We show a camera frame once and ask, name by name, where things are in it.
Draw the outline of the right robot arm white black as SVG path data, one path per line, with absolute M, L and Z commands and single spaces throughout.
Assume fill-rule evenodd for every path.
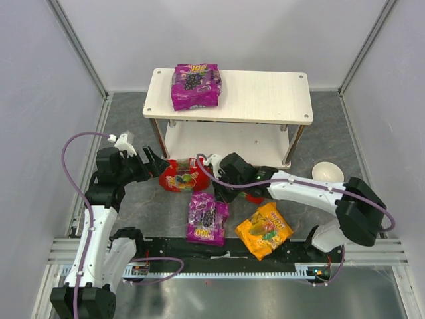
M 347 243 L 371 247 L 383 231 L 386 205 L 362 179 L 315 181 L 273 167 L 254 167 L 237 153 L 209 155 L 205 165 L 212 169 L 214 195 L 219 201 L 230 203 L 245 193 L 255 199 L 292 201 L 332 214 L 334 218 L 315 226 L 306 241 L 308 247 L 323 253 Z

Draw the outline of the purple candy bag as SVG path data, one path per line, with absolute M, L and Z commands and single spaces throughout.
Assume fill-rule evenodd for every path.
M 216 201 L 212 194 L 193 192 L 187 215 L 186 240 L 223 247 L 225 223 L 229 216 L 228 204 Z
M 178 64 L 171 81 L 173 109 L 217 107 L 221 89 L 218 64 Z

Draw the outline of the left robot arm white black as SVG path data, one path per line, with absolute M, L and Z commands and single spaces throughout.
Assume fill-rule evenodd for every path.
M 147 161 L 130 146 L 100 149 L 85 192 L 84 226 L 72 268 L 50 301 L 60 318 L 113 318 L 116 290 L 133 258 L 145 254 L 142 232 L 125 227 L 112 234 L 126 185 L 159 177 L 169 162 L 149 146 Z

